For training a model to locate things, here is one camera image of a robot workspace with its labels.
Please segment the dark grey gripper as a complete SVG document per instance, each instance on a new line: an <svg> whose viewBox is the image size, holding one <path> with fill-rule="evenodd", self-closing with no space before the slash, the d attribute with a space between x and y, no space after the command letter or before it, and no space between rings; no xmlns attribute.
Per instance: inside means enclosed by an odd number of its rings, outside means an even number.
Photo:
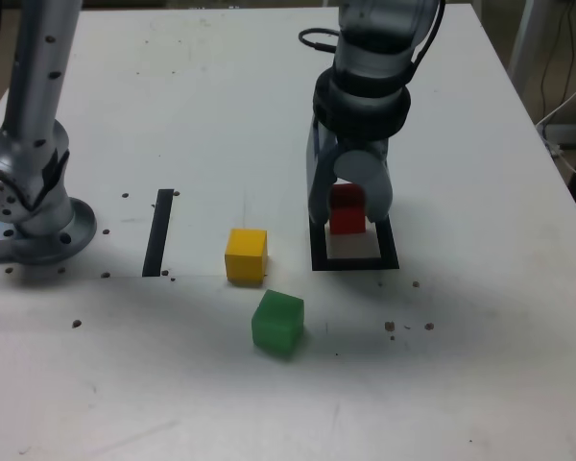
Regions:
<svg viewBox="0 0 576 461"><path fill-rule="evenodd" d="M393 201L385 163L388 143L387 139L337 138L316 116L312 117L306 148L306 180L308 214L315 225L325 225L330 217L329 194L337 177L363 190L365 214L370 222L378 223L388 217Z"/></svg>

